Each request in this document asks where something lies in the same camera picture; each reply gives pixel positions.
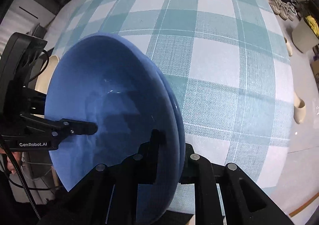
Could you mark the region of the person's left hand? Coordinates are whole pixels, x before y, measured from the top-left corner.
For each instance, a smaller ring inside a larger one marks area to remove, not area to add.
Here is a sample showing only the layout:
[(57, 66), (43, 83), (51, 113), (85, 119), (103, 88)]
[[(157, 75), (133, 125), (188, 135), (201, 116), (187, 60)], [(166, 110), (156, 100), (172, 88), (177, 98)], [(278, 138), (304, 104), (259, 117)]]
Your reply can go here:
[[(0, 150), (1, 154), (5, 154), (5, 151), (1, 148)], [(19, 166), (21, 166), (21, 161), (22, 161), (22, 152), (13, 152), (12, 155), (14, 156), (17, 164)], [(15, 166), (12, 164), (12, 161), (10, 160), (9, 157), (7, 157), (7, 169), (9, 172), (11, 172), (12, 174), (16, 174), (16, 168)]]

